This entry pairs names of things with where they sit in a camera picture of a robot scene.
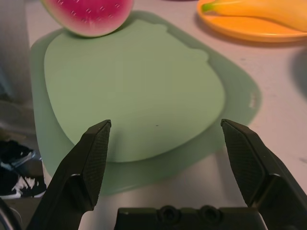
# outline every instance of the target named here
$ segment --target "orange plastic plate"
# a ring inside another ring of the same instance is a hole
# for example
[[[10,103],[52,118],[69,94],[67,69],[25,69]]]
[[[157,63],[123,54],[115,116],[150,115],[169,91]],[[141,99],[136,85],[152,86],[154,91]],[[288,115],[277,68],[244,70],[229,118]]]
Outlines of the orange plastic plate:
[[[213,0],[200,0],[197,13],[212,29],[225,35],[256,42],[293,42],[307,38],[307,33],[297,31],[264,19],[252,17],[229,17],[205,14],[203,4]]]

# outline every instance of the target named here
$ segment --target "watermelon slice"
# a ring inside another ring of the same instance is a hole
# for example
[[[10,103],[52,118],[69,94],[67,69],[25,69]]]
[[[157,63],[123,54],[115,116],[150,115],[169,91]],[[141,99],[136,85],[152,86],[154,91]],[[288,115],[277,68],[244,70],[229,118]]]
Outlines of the watermelon slice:
[[[81,36],[98,37],[119,28],[133,0],[41,0],[61,25]]]

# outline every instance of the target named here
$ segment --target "toy banana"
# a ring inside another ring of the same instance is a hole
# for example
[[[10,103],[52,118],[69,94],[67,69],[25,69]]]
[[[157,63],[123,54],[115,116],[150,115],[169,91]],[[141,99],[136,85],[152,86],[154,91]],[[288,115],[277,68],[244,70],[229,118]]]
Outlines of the toy banana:
[[[307,0],[216,0],[203,4],[202,11],[265,18],[307,32]]]

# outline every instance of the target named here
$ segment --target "light green plastic tray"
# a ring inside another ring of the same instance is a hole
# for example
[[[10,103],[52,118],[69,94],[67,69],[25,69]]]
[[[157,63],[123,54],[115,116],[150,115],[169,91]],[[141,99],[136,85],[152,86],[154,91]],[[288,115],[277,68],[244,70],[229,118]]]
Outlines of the light green plastic tray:
[[[209,55],[208,63],[220,77],[226,94],[224,109],[217,120],[194,139],[167,153],[134,162],[108,162],[101,194],[109,195],[165,179],[191,166],[224,146],[220,120],[227,118],[247,125],[259,109],[259,89],[247,73],[231,61],[164,19],[144,11],[134,11],[124,26],[135,20],[163,24],[170,35],[186,46],[202,49]],[[37,140],[46,170],[53,176],[59,163],[72,149],[73,143],[61,129],[52,110],[44,76],[44,56],[48,45],[61,33],[55,31],[31,49],[31,80]]]
[[[208,58],[143,19],[95,39],[62,33],[45,54],[47,92],[73,144],[110,119],[106,160],[144,160],[187,143],[221,114],[224,87]]]

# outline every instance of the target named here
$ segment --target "white table surface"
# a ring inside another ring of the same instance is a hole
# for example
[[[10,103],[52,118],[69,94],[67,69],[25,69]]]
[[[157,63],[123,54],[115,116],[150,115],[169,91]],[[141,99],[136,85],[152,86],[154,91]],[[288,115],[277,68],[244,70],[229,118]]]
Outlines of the white table surface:
[[[196,22],[196,1],[136,0],[134,9],[153,12],[223,54],[258,84],[263,102],[250,124],[263,142],[287,166],[307,193],[307,88],[296,83],[302,76],[299,57],[305,57],[307,42],[291,45],[252,44],[212,32]],[[60,26],[38,0],[26,2],[30,45]],[[232,175],[225,151],[212,154],[176,177],[112,196],[100,197],[94,212],[86,213],[81,230],[111,230],[119,207],[200,208],[245,206]]]

